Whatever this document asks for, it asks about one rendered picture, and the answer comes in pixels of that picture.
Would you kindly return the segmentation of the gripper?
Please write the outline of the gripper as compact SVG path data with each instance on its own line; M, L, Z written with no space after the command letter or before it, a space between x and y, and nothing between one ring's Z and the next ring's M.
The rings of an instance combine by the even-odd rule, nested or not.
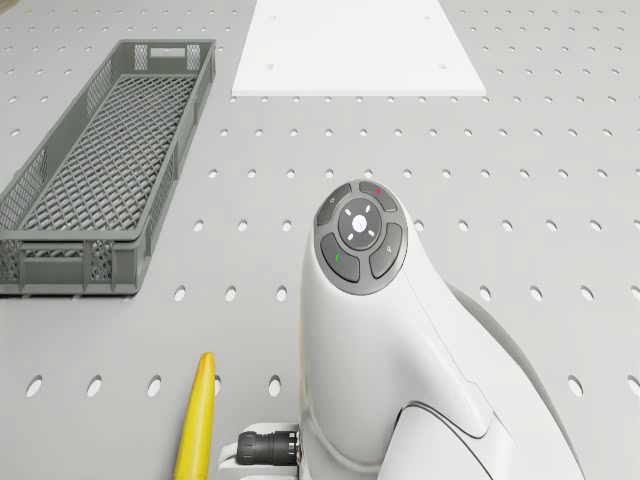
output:
M217 480L299 480L299 425L256 423L221 450Z

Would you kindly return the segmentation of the banana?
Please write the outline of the banana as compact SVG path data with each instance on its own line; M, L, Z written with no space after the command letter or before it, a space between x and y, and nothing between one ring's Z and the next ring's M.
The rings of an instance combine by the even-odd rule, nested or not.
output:
M215 401L211 352L200 357L181 434L174 480L207 480Z

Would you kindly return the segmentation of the dark grey basket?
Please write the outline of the dark grey basket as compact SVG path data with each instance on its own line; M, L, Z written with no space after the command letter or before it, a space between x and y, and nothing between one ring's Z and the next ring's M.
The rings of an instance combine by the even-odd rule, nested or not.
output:
M213 40L118 42L0 194L0 295L132 295L215 77Z

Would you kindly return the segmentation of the white board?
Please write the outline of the white board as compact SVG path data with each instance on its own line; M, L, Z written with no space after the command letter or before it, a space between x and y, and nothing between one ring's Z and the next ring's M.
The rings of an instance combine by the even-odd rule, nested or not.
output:
M258 0L235 96L483 96L439 0Z

